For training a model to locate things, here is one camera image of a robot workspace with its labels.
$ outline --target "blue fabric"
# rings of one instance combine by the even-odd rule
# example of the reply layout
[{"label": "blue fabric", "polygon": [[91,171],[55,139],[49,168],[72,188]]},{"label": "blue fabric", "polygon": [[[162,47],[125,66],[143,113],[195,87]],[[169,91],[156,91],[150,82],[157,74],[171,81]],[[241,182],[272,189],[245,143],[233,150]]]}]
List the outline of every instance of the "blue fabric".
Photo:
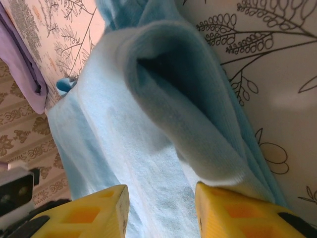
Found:
[{"label": "blue fabric", "polygon": [[62,78],[56,83],[56,88],[61,97],[65,97],[67,93],[75,87],[77,81],[72,81],[70,78]]},{"label": "blue fabric", "polygon": [[210,47],[172,0],[99,0],[106,33],[48,113],[74,199],[127,184],[127,238],[197,238],[198,181],[286,206]]}]

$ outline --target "light blue towel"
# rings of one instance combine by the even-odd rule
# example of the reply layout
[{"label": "light blue towel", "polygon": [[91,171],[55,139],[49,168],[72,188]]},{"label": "light blue towel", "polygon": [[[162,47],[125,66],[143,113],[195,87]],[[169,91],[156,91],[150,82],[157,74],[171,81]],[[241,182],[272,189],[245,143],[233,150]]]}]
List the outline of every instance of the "light blue towel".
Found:
[{"label": "light blue towel", "polygon": [[127,238],[198,238],[198,181],[286,206],[215,54],[173,0],[99,0],[107,31],[49,111],[74,199],[127,184]]}]

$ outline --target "purple fabric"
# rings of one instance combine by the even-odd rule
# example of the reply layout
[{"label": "purple fabric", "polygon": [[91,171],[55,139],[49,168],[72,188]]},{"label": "purple fabric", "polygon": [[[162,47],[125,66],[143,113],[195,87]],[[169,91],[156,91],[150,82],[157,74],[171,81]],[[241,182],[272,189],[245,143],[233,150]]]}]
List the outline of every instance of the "purple fabric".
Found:
[{"label": "purple fabric", "polygon": [[12,77],[33,110],[42,114],[47,96],[46,83],[1,3],[0,58],[8,65]]}]

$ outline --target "beige patterned fabric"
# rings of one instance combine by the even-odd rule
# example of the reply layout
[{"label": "beige patterned fabric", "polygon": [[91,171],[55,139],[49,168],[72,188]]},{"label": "beige patterned fabric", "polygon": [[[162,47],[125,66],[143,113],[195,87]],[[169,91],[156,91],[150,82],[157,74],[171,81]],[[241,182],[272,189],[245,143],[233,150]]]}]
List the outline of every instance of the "beige patterned fabric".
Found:
[{"label": "beige patterned fabric", "polygon": [[55,84],[76,80],[105,22],[94,0],[0,0],[48,86],[46,109],[59,100]]},{"label": "beige patterned fabric", "polygon": [[34,203],[70,198],[63,164],[53,141],[48,119],[36,114],[0,60],[0,161],[27,162],[40,168]]}]

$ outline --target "white fabric with plant print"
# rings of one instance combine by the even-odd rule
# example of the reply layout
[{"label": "white fabric with plant print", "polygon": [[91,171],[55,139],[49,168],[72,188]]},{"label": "white fabric with plant print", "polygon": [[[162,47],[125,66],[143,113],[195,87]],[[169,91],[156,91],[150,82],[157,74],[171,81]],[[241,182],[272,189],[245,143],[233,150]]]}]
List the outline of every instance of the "white fabric with plant print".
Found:
[{"label": "white fabric with plant print", "polygon": [[292,209],[317,225],[317,0],[176,0],[217,52]]}]

